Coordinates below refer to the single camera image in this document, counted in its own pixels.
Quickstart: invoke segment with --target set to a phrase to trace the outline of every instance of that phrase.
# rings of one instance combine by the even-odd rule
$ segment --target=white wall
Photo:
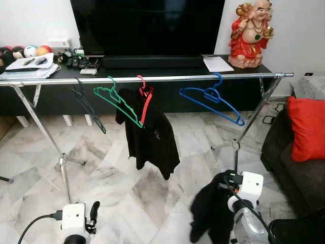
[[[228,54],[236,7],[255,0],[226,0],[216,54]],[[263,52],[263,64],[273,72],[325,73],[325,1],[271,0],[275,37]],[[0,0],[0,46],[45,45],[49,38],[70,37],[79,47],[79,34],[69,0]],[[290,79],[275,94],[289,95]]]
[[[226,0],[216,43],[216,54],[228,54],[231,25],[237,19],[236,8],[245,0]],[[263,50],[263,64],[272,72],[294,72],[298,79],[306,72],[325,74],[325,1],[271,0],[275,37]],[[289,95],[291,87],[285,78],[274,95]]]
[[[0,9],[0,46],[40,46],[64,37],[80,46],[70,0],[0,0]]]

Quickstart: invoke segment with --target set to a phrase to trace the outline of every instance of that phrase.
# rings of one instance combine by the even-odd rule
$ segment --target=blue hanger
[[[220,97],[220,94],[219,92],[216,90],[216,87],[217,86],[220,86],[222,84],[222,76],[219,74],[219,73],[214,73],[214,75],[218,76],[220,78],[220,81],[216,84],[213,85],[213,87],[211,88],[207,88],[207,89],[200,89],[200,88],[195,88],[195,87],[186,87],[186,88],[181,88],[179,89],[179,94],[185,98],[188,98],[190,99],[191,101],[197,103],[197,104],[200,104],[201,106],[207,108],[207,109],[210,109],[212,112],[215,112],[219,115],[221,115],[222,117],[230,120],[231,122],[239,125],[239,126],[243,126],[245,125],[245,121],[244,119],[242,118],[242,116],[239,114],[239,112],[231,105],[229,104],[227,101],[225,101],[224,99],[222,99]],[[214,108],[211,108],[209,107],[208,105],[202,103],[202,102],[199,102],[197,100],[195,100],[194,98],[191,98],[190,96],[186,95],[186,91],[187,90],[197,90],[198,92],[201,92],[203,93],[203,97],[214,102],[214,103],[219,103],[220,101],[225,103],[228,107],[230,107],[232,109],[233,112],[235,112],[235,114],[237,115],[237,119],[234,120],[232,118],[229,118],[227,115],[224,115],[223,113],[215,110]]]

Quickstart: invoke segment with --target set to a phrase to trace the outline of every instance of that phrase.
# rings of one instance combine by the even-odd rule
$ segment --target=black shirt
[[[118,94],[133,108],[140,120],[144,101],[139,91],[120,89]],[[128,111],[123,103],[120,105],[124,111]],[[119,109],[116,109],[115,120],[119,124],[125,122],[129,155],[137,158],[137,169],[142,169],[145,162],[149,161],[159,168],[164,179],[169,179],[180,161],[173,128],[166,116],[156,109],[154,96],[149,103],[143,128],[138,127]]]
[[[230,232],[234,225],[235,214],[228,208],[229,190],[219,189],[224,183],[223,177],[233,173],[227,170],[217,174],[213,180],[195,196],[190,207],[193,214],[190,240],[196,243],[206,230],[213,244],[228,244]]]

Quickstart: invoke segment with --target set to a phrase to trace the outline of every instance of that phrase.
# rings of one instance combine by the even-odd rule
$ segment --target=television
[[[212,54],[224,0],[71,0],[87,56]]]

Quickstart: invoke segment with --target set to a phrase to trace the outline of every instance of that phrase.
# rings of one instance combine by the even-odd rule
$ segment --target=red cushion
[[[292,159],[325,159],[325,100],[289,97],[288,102],[295,134]]]

